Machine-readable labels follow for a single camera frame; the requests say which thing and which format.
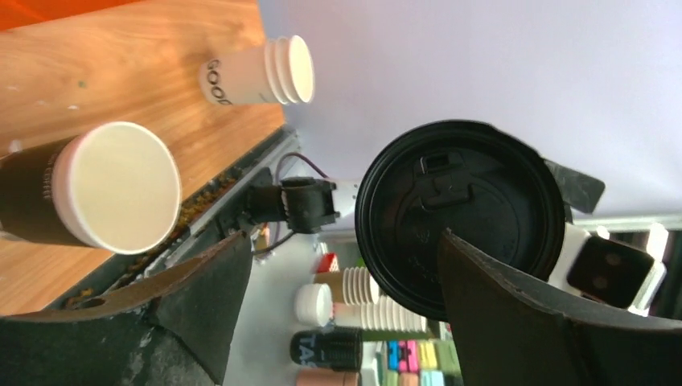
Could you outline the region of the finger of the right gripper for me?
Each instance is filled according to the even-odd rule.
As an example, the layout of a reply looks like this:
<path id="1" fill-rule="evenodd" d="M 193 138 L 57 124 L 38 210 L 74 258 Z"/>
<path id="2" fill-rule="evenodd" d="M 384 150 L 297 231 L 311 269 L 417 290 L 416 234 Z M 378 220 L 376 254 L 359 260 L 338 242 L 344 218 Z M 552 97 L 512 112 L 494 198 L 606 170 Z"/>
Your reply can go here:
<path id="1" fill-rule="evenodd" d="M 571 210 L 591 215 L 599 204 L 606 184 L 596 177 L 563 166 L 549 159 L 543 160 L 543 195 L 546 216 L 550 224 L 573 222 Z"/>

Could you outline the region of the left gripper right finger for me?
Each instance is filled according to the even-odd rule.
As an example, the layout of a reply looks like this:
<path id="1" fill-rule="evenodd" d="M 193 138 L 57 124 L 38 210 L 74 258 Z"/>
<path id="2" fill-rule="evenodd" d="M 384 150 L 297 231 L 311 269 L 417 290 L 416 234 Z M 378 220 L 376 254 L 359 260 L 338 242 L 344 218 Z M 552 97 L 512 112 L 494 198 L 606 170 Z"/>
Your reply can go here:
<path id="1" fill-rule="evenodd" d="M 450 231 L 438 246 L 466 385 L 678 385 L 681 323 L 568 294 Z"/>

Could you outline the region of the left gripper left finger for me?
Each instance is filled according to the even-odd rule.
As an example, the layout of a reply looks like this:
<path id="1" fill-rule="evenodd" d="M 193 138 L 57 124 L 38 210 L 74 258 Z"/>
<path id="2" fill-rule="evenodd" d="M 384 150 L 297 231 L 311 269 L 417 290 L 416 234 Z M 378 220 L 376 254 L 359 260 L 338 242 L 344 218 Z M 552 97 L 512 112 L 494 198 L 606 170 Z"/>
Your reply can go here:
<path id="1" fill-rule="evenodd" d="M 1 320 L 4 385 L 220 385 L 252 268 L 238 232 L 74 310 Z"/>

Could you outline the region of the black cup lid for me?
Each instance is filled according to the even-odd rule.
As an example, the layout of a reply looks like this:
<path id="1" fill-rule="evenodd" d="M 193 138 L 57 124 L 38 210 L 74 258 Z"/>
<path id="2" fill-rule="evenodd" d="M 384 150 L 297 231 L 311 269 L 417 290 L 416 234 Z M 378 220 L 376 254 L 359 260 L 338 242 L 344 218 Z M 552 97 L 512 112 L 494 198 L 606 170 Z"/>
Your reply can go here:
<path id="1" fill-rule="evenodd" d="M 544 158 L 480 121 L 436 121 L 403 133 L 368 168 L 355 206 L 359 250 L 380 288 L 439 321 L 446 319 L 437 264 L 445 230 L 545 280 L 565 223 Z"/>

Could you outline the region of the black sleeved coffee cup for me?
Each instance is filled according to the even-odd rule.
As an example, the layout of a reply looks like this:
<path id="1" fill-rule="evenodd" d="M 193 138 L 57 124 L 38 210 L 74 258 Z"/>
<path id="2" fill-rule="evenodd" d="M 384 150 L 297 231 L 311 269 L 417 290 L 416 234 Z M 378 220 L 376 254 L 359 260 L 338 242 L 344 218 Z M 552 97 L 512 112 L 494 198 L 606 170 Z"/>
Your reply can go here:
<path id="1" fill-rule="evenodd" d="M 162 140 L 110 122 L 2 158 L 1 237 L 134 255 L 170 235 L 182 197 Z"/>

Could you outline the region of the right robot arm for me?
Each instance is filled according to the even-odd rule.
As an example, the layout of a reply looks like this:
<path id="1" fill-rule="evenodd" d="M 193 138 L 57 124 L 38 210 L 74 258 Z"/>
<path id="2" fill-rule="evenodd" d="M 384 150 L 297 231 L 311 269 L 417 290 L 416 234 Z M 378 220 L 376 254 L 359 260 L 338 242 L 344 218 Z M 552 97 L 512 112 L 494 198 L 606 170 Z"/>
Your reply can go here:
<path id="1" fill-rule="evenodd" d="M 557 182 L 563 201 L 582 213 L 593 213 L 606 184 L 567 166 L 544 162 Z M 285 223 L 291 232 L 315 234 L 323 226 L 355 212 L 359 187 L 359 180 L 290 177 L 249 188 L 244 211 L 255 224 Z"/>

